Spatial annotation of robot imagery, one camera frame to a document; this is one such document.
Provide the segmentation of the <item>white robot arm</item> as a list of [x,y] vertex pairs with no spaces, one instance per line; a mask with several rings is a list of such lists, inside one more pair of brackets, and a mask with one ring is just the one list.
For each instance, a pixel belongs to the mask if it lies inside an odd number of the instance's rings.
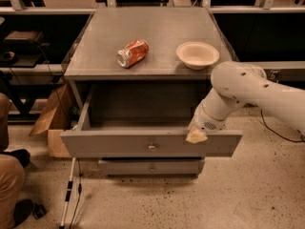
[[253,64],[227,61],[214,67],[212,88],[196,107],[186,140],[192,144],[222,130],[227,117],[247,104],[276,117],[305,135],[305,91],[267,79]]

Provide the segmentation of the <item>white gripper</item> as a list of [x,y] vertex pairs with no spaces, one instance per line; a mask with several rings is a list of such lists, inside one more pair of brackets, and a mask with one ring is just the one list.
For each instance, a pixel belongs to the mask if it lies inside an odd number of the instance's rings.
[[206,133],[224,130],[225,121],[217,120],[209,116],[205,109],[205,102],[201,102],[194,111],[188,129],[190,131],[187,134],[186,140],[192,144],[196,144],[208,139]]

